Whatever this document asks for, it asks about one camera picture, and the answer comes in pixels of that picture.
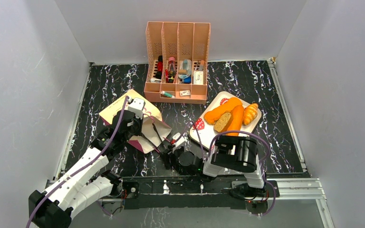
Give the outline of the pink and cream paper bag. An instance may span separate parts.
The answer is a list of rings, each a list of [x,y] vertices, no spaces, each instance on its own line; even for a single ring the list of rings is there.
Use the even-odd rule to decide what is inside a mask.
[[[110,125],[113,117],[121,110],[126,96],[130,98],[140,98],[145,101],[143,108],[143,134],[147,139],[141,136],[133,136],[128,143],[144,154],[147,154],[154,150],[155,146],[159,146],[161,140],[165,140],[172,129],[163,121],[160,110],[133,89],[127,91],[124,95],[99,112],[100,117],[106,125]]]

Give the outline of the long twisted orange bread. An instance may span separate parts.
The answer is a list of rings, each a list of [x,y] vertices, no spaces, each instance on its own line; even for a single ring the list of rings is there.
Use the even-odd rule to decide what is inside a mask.
[[[240,99],[232,97],[228,99],[225,103],[205,113],[204,119],[208,124],[214,125],[215,122],[219,120],[224,113],[232,111],[233,108],[235,108],[238,105],[242,105]]]

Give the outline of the brown bread slice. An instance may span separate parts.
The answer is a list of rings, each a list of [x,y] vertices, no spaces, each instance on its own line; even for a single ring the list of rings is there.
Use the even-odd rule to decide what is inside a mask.
[[[221,133],[227,131],[228,127],[231,125],[233,121],[233,116],[231,113],[224,113],[219,120],[217,120],[213,126],[214,131]]]

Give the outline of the orange baguette bread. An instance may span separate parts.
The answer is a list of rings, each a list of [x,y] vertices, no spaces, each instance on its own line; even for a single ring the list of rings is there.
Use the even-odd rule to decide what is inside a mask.
[[[242,105],[238,105],[231,110],[230,114],[233,119],[227,128],[227,131],[239,131],[242,126],[244,107]]]

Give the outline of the small croissant bread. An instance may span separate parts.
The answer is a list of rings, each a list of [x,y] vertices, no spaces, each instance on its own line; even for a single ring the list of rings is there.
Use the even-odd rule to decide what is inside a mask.
[[[252,103],[244,109],[243,121],[244,125],[250,124],[258,116],[258,104]]]

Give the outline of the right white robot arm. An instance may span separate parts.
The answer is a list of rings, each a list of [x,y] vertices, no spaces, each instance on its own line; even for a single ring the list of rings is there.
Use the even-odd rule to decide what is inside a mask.
[[[182,175],[190,175],[203,181],[212,181],[226,168],[239,172],[245,183],[233,184],[229,194],[237,199],[267,195],[267,183],[261,172],[257,142],[243,136],[222,135],[214,142],[214,152],[208,160],[186,151],[182,142],[175,139],[160,152],[166,169],[175,169]]]

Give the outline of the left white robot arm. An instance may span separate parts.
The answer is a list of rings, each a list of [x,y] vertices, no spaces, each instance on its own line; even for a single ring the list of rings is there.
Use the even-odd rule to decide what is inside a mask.
[[[80,160],[44,191],[29,196],[29,220],[39,228],[67,228],[72,219],[103,197],[119,198],[123,179],[110,170],[94,175],[124,149],[133,136],[142,132],[143,109],[129,107],[118,111],[113,124],[91,142]]]

